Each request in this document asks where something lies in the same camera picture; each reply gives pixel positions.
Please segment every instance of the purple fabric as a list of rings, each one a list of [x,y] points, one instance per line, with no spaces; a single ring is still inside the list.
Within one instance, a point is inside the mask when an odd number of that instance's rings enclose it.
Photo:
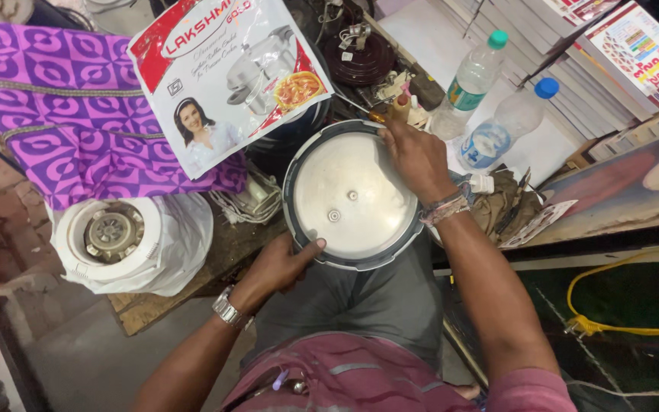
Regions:
[[[65,90],[141,90],[126,55],[127,37],[0,23],[0,80]],[[241,192],[246,169],[238,152],[191,181],[143,96],[67,97],[0,87],[0,133],[50,207],[90,198]]]

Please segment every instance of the wristwatch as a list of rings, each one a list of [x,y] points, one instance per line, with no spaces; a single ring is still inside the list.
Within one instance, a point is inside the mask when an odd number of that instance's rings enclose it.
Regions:
[[[215,303],[212,304],[212,310],[230,326],[247,331],[248,326],[251,326],[255,317],[241,314],[228,302],[228,296],[231,295],[231,292],[233,292],[233,285],[226,287],[223,293],[217,297]]]

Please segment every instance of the bracelet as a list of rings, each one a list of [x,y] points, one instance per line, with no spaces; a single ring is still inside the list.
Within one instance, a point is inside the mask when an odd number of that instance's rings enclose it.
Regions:
[[[457,192],[452,196],[429,204],[421,211],[420,220],[426,226],[432,227],[449,216],[464,211],[469,211],[469,203],[467,203],[462,192]]]

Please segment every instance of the blue bottle cap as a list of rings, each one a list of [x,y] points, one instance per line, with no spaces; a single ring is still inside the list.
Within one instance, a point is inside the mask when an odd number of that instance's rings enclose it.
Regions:
[[[558,93],[558,81],[550,77],[544,77],[535,85],[535,94],[542,99],[550,99]]]

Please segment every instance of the brown bottle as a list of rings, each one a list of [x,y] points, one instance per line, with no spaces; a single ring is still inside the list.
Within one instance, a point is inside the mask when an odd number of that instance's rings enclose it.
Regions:
[[[411,111],[411,99],[405,94],[393,99],[393,106],[389,107],[390,118],[399,122],[408,122],[408,113]]]

